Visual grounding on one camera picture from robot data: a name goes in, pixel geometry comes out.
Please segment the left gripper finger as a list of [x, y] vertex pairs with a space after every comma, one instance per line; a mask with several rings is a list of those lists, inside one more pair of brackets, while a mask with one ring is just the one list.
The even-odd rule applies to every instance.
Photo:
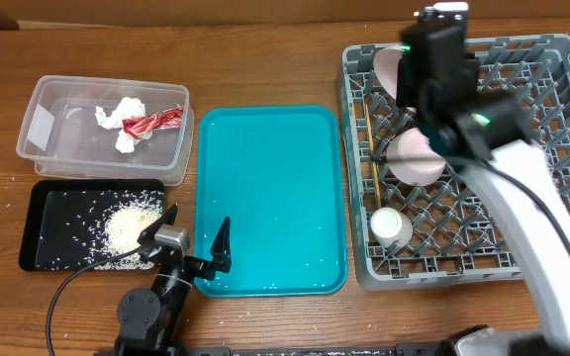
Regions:
[[172, 205], [168, 210], [166, 210], [160, 218], [146, 227], [138, 237], [138, 243], [147, 243], [154, 240], [155, 234], [160, 228], [165, 224], [174, 225], [175, 219], [177, 217], [178, 207], [176, 204]]
[[231, 219], [225, 217], [210, 250], [213, 268], [224, 273], [229, 273], [232, 267], [230, 228]]

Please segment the pile of rice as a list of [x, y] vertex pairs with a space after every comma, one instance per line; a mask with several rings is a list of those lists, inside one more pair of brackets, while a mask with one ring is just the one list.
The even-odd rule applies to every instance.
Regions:
[[53, 191], [41, 219], [34, 267], [76, 271], [140, 246], [140, 233], [161, 217], [159, 190]]

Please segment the large white plate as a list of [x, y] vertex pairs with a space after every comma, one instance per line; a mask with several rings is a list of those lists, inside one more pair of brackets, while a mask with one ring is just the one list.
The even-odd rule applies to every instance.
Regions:
[[407, 44], [391, 44], [378, 51], [373, 59], [373, 69], [381, 87], [392, 99], [397, 98], [399, 62], [410, 50]]

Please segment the small pink plate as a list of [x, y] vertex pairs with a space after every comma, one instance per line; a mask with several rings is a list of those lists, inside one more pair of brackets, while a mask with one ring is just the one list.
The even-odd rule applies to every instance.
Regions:
[[388, 145], [386, 159], [393, 175], [412, 186], [434, 183], [446, 166], [446, 161], [430, 148], [428, 138], [417, 128], [397, 135]]

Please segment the red snack wrapper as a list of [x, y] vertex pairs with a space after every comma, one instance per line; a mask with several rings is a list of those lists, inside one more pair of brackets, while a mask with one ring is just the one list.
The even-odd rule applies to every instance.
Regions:
[[156, 130], [180, 128], [183, 116], [184, 108], [175, 106], [150, 116], [123, 119], [123, 130], [134, 139], [145, 139]]

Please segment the white napkin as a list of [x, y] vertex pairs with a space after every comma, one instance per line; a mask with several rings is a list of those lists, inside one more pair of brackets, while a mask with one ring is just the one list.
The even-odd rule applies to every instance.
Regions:
[[132, 153], [136, 145], [141, 141], [126, 133], [123, 120], [143, 117], [145, 115], [145, 104], [138, 98], [123, 97], [116, 109], [107, 115], [105, 110], [95, 107], [95, 118], [97, 124], [105, 130], [120, 129], [115, 147], [121, 153]]

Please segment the wooden chopstick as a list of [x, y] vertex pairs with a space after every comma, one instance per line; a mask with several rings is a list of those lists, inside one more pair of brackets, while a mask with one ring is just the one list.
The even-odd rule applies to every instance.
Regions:
[[373, 184], [374, 184], [374, 190], [375, 190], [375, 203], [376, 203], [376, 208], [377, 209], [381, 209], [382, 208], [382, 202], [381, 202], [381, 194], [380, 194], [380, 185], [379, 185], [379, 171], [378, 171], [378, 162], [377, 159], [375, 158], [375, 140], [373, 137], [373, 132], [372, 132], [372, 125], [371, 125], [371, 119], [370, 119], [370, 112], [368, 109], [368, 104], [367, 101], [364, 100], [364, 113], [365, 113], [365, 120], [366, 120], [366, 129], [367, 129], [367, 138], [368, 138], [368, 143], [369, 143], [369, 153], [370, 153], [370, 165], [372, 168], [372, 175], [373, 175]]

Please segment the white cup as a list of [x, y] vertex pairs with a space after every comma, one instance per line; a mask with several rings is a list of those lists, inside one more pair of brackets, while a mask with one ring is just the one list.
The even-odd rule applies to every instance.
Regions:
[[411, 220], [392, 208], [380, 208], [370, 218], [370, 228], [377, 242], [385, 247], [393, 243], [403, 247], [407, 245], [413, 235]]

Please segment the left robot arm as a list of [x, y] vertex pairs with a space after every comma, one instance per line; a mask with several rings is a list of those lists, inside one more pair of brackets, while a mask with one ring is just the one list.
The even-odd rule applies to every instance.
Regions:
[[121, 298], [117, 317], [120, 332], [115, 355], [186, 355], [174, 340], [175, 328], [197, 279], [213, 281], [232, 267], [231, 219], [224, 218], [211, 247], [210, 260], [190, 254], [188, 231], [174, 225], [172, 206], [140, 233], [141, 260], [158, 267], [150, 288], [133, 289]]

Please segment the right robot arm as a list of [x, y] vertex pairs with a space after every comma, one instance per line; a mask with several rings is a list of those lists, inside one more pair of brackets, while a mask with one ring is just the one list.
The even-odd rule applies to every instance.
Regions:
[[486, 206], [535, 303], [540, 339], [512, 341], [507, 353], [570, 355], [570, 213], [529, 119], [507, 92], [478, 92], [464, 26], [419, 20], [400, 38], [397, 104], [415, 109], [431, 149]]

